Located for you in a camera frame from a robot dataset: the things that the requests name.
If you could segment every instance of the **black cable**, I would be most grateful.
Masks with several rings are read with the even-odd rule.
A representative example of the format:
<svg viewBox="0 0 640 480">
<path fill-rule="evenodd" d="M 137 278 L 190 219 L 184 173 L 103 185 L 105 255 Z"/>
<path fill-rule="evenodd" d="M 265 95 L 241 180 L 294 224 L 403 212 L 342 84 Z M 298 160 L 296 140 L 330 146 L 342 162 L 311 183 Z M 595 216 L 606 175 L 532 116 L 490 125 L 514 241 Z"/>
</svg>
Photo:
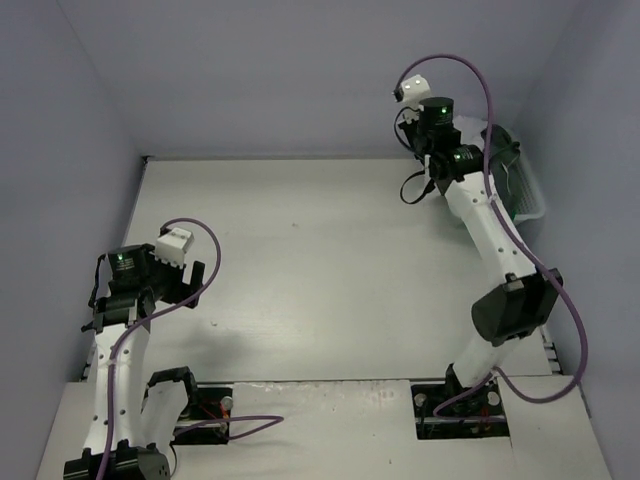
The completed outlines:
<svg viewBox="0 0 640 480">
<path fill-rule="evenodd" d="M 96 295 L 98 294 L 98 288 L 100 287 L 100 264 L 107 258 L 106 254 L 102 254 L 98 257 L 98 264 L 96 265 L 96 275 L 93 284 L 93 290 L 91 290 L 91 296 L 89 297 L 89 308 L 94 308 L 96 305 Z"/>
<path fill-rule="evenodd" d="M 173 458 L 176 459 L 175 464 L 173 466 L 173 472 L 169 474 L 169 478 L 172 478 L 176 474 L 176 470 L 178 470 L 178 454 L 176 453 L 176 449 L 172 444 L 169 445 L 169 448 L 173 452 Z"/>
<path fill-rule="evenodd" d="M 398 132 L 398 120 L 400 119 L 400 115 L 402 115 L 407 110 L 411 110 L 412 112 L 417 113 L 416 110 L 409 107 L 401 108 L 400 111 L 398 112 L 398 115 L 396 115 L 395 120 L 393 121 L 393 133 L 396 135 L 396 138 L 398 139 L 398 142 L 400 142 L 400 145 L 402 145 L 404 148 L 406 148 L 407 150 L 409 150 L 411 153 L 415 155 L 415 152 L 413 151 L 413 148 L 411 148 L 411 145 L 405 142 L 400 136 L 400 133 Z"/>
<path fill-rule="evenodd" d="M 427 415 L 427 400 L 425 399 L 420 409 L 420 438 L 424 440 L 424 417 Z"/>
<path fill-rule="evenodd" d="M 433 192 L 436 188 L 436 184 L 433 181 L 433 179 L 429 180 L 429 182 L 427 183 L 427 185 L 424 187 L 424 190 L 422 191 L 422 193 L 418 196 L 418 198 L 416 198 L 415 200 L 407 200 L 406 198 L 404 198 L 404 187 L 405 185 L 410 181 L 413 180 L 416 177 L 420 177 L 423 176 L 425 174 L 424 170 L 420 170 L 416 173 L 412 173 L 411 175 L 409 175 L 409 177 L 404 181 L 404 183 L 402 184 L 402 186 L 400 187 L 400 200 L 402 200 L 404 203 L 406 203 L 407 205 L 415 205 L 416 203 L 420 202 L 424 197 L 426 197 L 429 193 Z"/>
</svg>

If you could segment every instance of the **white wall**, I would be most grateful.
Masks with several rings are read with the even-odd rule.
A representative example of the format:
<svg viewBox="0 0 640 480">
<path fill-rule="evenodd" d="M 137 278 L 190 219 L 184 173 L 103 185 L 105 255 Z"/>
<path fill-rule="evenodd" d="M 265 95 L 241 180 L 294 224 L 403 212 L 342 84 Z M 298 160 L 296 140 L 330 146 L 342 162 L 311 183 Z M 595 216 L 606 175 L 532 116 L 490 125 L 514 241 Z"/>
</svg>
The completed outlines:
<svg viewBox="0 0 640 480">
<path fill-rule="evenodd" d="M 584 391 L 615 479 L 640 471 L 640 3 L 582 2 L 517 128 L 549 205 L 534 251 L 563 273 L 591 340 Z M 578 362 L 566 309 L 550 327 Z"/>
<path fill-rule="evenodd" d="M 143 153 L 398 155 L 391 90 L 473 59 L 510 124 L 579 0 L 60 0 Z M 484 114 L 462 66 L 423 67 Z"/>
<path fill-rule="evenodd" d="M 86 358 L 95 258 L 120 243 L 141 171 L 55 2 L 0 2 L 0 166 L 0 476 L 27 479 Z"/>
</svg>

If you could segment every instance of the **black joint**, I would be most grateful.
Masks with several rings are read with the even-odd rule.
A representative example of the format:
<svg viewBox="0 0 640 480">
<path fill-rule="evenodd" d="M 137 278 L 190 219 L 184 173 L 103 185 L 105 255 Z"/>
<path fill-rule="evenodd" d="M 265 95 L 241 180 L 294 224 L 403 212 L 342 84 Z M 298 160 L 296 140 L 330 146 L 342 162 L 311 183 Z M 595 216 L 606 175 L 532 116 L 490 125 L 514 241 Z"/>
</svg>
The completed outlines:
<svg viewBox="0 0 640 480">
<path fill-rule="evenodd" d="M 551 274 L 562 284 L 557 269 Z M 507 275 L 498 285 L 471 307 L 478 334 L 494 347 L 512 338 L 525 338 L 544 325 L 558 298 L 558 292 L 540 273 L 517 278 Z"/>
<path fill-rule="evenodd" d="M 198 404 L 198 384 L 196 383 L 196 379 L 193 376 L 193 373 L 191 373 L 189 367 L 170 368 L 168 370 L 155 372 L 151 375 L 148 386 L 149 388 L 153 388 L 157 384 L 163 382 L 184 382 L 184 387 L 189 399 L 189 405 Z"/>
</svg>

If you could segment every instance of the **metal plate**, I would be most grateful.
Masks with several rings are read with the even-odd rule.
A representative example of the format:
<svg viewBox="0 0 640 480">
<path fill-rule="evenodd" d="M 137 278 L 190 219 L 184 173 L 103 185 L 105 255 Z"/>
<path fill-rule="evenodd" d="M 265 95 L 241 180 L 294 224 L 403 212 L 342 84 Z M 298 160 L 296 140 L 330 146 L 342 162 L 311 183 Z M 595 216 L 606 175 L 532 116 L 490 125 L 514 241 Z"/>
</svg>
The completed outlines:
<svg viewBox="0 0 640 480">
<path fill-rule="evenodd" d="M 200 382 L 442 377 L 470 338 L 471 304 L 487 282 L 444 199 L 398 198 L 416 168 L 411 160 L 151 162 L 127 243 L 153 242 L 166 220 L 193 216 L 218 234 L 223 259 L 196 310 L 152 325 L 146 373 L 188 365 Z M 210 271 L 211 242 L 194 232 L 188 261 Z M 505 369 L 551 373 L 538 333 Z"/>
</svg>

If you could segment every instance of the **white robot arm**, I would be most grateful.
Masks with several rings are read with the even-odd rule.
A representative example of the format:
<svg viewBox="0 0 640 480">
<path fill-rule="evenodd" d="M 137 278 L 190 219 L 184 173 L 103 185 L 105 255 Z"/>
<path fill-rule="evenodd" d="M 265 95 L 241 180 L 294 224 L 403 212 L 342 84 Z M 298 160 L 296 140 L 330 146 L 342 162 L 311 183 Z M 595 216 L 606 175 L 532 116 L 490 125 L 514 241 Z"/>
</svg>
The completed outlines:
<svg viewBox="0 0 640 480">
<path fill-rule="evenodd" d="M 94 330 L 98 357 L 94 414 L 82 457 L 65 464 L 65 480 L 93 480 L 107 441 L 108 370 L 110 353 L 122 334 L 155 310 L 157 301 L 179 303 L 202 287 L 204 264 L 194 262 L 189 284 L 182 282 L 185 255 L 193 234 L 180 228 L 161 232 L 155 246 L 120 248 L 106 257 L 113 273 L 110 294 L 95 299 L 99 278 L 89 300 L 93 321 L 83 331 Z M 195 308 L 198 299 L 187 305 Z M 105 479 L 165 479 L 167 454 L 180 413 L 195 402 L 197 386 L 187 367 L 156 372 L 149 382 L 142 378 L 149 327 L 136 328 L 119 349 L 115 364 L 114 434 Z"/>
<path fill-rule="evenodd" d="M 394 95 L 410 107 L 399 127 L 416 158 L 424 160 L 429 177 L 425 192 L 437 187 L 447 199 L 453 215 L 469 230 L 488 274 L 490 291 L 471 308 L 476 331 L 447 371 L 449 391 L 457 394 L 486 378 L 523 338 L 547 321 L 557 292 L 498 222 L 491 201 L 504 218 L 510 217 L 497 195 L 487 197 L 483 154 L 474 145 L 462 145 L 461 132 L 453 126 L 453 100 L 432 97 L 420 75 L 403 81 Z M 489 181 L 494 187 L 491 174 Z M 510 220 L 508 223 L 517 232 Z M 562 283 L 557 270 L 551 272 Z"/>
</svg>

